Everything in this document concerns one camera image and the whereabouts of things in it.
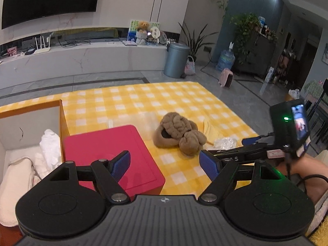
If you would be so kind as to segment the person right hand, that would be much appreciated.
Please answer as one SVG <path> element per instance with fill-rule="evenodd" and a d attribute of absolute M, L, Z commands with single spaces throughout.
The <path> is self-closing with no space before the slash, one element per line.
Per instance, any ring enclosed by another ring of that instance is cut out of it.
<path fill-rule="evenodd" d="M 298 160 L 293 161 L 290 165 L 290 174 L 298 174 L 301 178 L 310 175 L 328 176 L 327 165 L 307 153 Z M 321 178 L 310 178 L 305 180 L 305 187 L 308 197 L 314 204 L 327 192 L 327 182 Z"/>

